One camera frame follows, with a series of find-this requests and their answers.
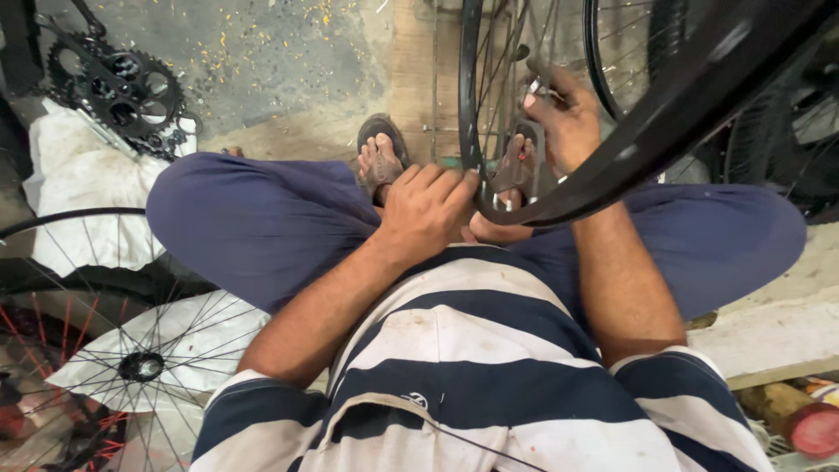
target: person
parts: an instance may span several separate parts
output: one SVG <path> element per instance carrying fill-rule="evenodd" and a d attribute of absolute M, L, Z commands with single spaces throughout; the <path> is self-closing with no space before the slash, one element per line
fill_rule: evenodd
<path fill-rule="evenodd" d="M 552 86 L 566 108 L 524 111 L 561 175 L 599 145 L 598 104 L 560 68 Z M 772 470 L 684 321 L 795 262 L 791 204 L 650 184 L 548 230 L 476 215 L 464 231 L 477 174 L 403 170 L 398 132 L 369 123 L 372 195 L 340 162 L 209 153 L 154 185 L 171 254 L 276 313 L 209 400 L 191 470 Z M 327 367 L 326 391 L 305 390 Z"/>

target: cable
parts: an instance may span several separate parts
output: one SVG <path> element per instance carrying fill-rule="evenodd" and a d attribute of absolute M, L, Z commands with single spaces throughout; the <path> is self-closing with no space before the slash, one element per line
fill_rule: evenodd
<path fill-rule="evenodd" d="M 454 437 L 454 438 L 458 438 L 458 439 L 460 439 L 461 441 L 463 441 L 463 442 L 465 442 L 465 443 L 469 443 L 469 444 L 471 444 L 472 446 L 478 446 L 479 448 L 481 448 L 481 449 L 483 449 L 483 450 L 485 450 L 485 451 L 489 451 L 489 452 L 491 452 L 491 453 L 493 453 L 493 454 L 498 454 L 498 455 L 500 455 L 501 457 L 504 457 L 504 458 L 507 458 L 507 459 L 510 459 L 510 460 L 514 460 L 514 461 L 518 462 L 519 464 L 524 464 L 524 465 L 527 465 L 528 467 L 530 467 L 530 468 L 531 468 L 531 469 L 533 469 L 533 470 L 538 470 L 539 472 L 548 472 L 547 470 L 542 469 L 541 467 L 536 467 L 535 465 L 533 465 L 533 464 L 531 464 L 531 463 L 529 463 L 529 462 L 524 462 L 524 461 L 523 461 L 523 460 L 521 460 L 521 459 L 516 459 L 516 458 L 514 458 L 513 456 L 506 455 L 505 453 L 503 453 L 503 452 L 501 452 L 501 451 L 497 451 L 497 450 L 495 450 L 495 449 L 493 449 L 493 448 L 488 448 L 487 446 L 483 446 L 483 445 L 481 445 L 481 444 L 478 444 L 478 443 L 475 443 L 475 442 L 473 442 L 473 441 L 470 441 L 469 439 L 466 439 L 466 438 L 464 438 L 464 437 L 458 436 L 458 435 L 456 435 L 456 434 L 454 434 L 454 433 L 450 433 L 450 432 L 446 431 L 445 429 L 443 429 L 443 428 L 441 428 L 441 427 L 436 426 L 436 425 L 435 425 L 434 423 L 432 423 L 432 422 L 428 422 L 428 421 L 427 421 L 426 423 L 427 423 L 429 426 L 431 426 L 432 428 L 436 429 L 437 431 L 440 431 L 441 433 L 446 433 L 446 434 L 448 434 L 449 436 L 452 436 L 452 437 Z"/>

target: trousers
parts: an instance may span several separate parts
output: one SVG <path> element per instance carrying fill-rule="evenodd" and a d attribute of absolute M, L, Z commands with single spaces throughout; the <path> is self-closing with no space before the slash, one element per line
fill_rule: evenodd
<path fill-rule="evenodd" d="M 648 184 L 623 201 L 685 320 L 782 275 L 806 241 L 799 211 L 758 186 Z M 176 259 L 271 314 L 381 222 L 342 162 L 205 152 L 178 159 L 159 176 L 147 216 Z M 585 317 L 568 224 L 507 249 L 536 264 L 571 314 Z"/>

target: wheel hub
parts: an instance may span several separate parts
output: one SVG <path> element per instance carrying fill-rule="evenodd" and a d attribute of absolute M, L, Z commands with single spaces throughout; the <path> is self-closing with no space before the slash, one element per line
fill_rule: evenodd
<path fill-rule="evenodd" d="M 117 371 L 124 380 L 148 382 L 163 372 L 163 357 L 157 353 L 131 353 L 122 359 Z"/>

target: red cap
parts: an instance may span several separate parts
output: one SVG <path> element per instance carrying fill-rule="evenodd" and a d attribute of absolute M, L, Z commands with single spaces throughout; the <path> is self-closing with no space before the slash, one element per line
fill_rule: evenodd
<path fill-rule="evenodd" d="M 839 453 L 839 408 L 812 403 L 789 416 L 787 439 L 808 459 L 827 459 Z"/>

